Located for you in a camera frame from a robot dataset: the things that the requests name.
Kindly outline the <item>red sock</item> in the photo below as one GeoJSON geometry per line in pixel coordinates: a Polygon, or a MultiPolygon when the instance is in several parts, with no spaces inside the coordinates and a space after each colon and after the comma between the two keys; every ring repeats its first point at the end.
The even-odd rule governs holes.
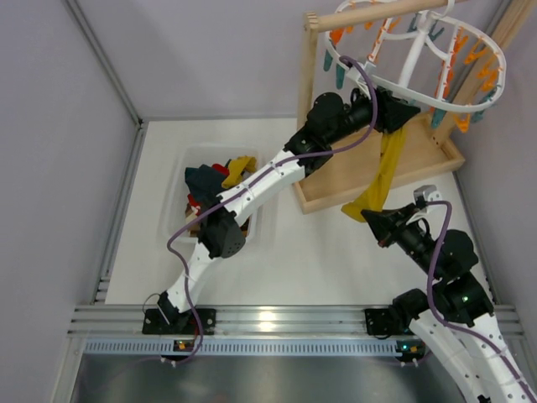
{"type": "Polygon", "coordinates": [[[187,207],[196,215],[201,214],[202,205],[189,193],[187,195],[187,207]]]}
{"type": "Polygon", "coordinates": [[[224,175],[225,177],[229,176],[229,169],[224,166],[224,165],[220,165],[220,164],[213,164],[211,166],[212,169],[216,170],[217,172],[221,173],[222,175],[224,175]]]}

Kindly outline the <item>mustard yellow sock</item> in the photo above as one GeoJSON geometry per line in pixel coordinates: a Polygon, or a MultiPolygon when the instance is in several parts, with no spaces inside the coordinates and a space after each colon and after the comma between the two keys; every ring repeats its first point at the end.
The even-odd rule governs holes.
{"type": "Polygon", "coordinates": [[[406,128],[382,136],[377,172],[368,188],[359,197],[341,207],[345,215],[357,222],[366,222],[362,215],[363,210],[374,212],[383,210],[406,139],[406,128]]]}

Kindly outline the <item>white oval clip hanger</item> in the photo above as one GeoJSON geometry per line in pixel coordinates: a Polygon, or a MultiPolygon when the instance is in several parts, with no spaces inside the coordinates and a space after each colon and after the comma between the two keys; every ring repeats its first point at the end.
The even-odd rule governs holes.
{"type": "Polygon", "coordinates": [[[434,110],[471,115],[494,105],[506,85],[500,45],[479,28],[452,17],[453,1],[344,1],[321,20],[324,68],[336,86],[356,61],[377,65],[368,87],[434,110]]]}

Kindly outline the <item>yellow reindeer sock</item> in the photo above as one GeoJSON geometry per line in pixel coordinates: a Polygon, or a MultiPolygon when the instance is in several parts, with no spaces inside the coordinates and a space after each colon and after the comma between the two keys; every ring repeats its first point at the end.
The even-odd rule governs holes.
{"type": "Polygon", "coordinates": [[[231,160],[227,165],[228,175],[222,182],[224,189],[229,189],[239,185],[245,175],[251,175],[257,171],[257,158],[253,156],[240,156],[231,160]]]}

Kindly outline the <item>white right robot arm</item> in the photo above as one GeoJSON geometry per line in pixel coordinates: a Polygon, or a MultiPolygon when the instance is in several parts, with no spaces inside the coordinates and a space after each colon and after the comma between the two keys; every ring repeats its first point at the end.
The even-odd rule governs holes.
{"type": "Polygon", "coordinates": [[[534,402],[532,390],[500,331],[495,308],[471,272],[472,240],[444,222],[438,238],[418,213],[426,201],[395,210],[362,211],[382,248],[398,245],[427,275],[385,308],[365,311],[370,336],[413,334],[425,343],[467,402],[534,402]]]}

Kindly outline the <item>dark teal Santa sock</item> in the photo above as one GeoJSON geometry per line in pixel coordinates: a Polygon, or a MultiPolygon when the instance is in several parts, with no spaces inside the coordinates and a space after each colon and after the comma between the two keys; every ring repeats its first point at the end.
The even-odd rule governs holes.
{"type": "Polygon", "coordinates": [[[185,184],[192,198],[199,202],[207,196],[216,196],[223,191],[222,182],[227,177],[209,165],[185,169],[185,184]]]}

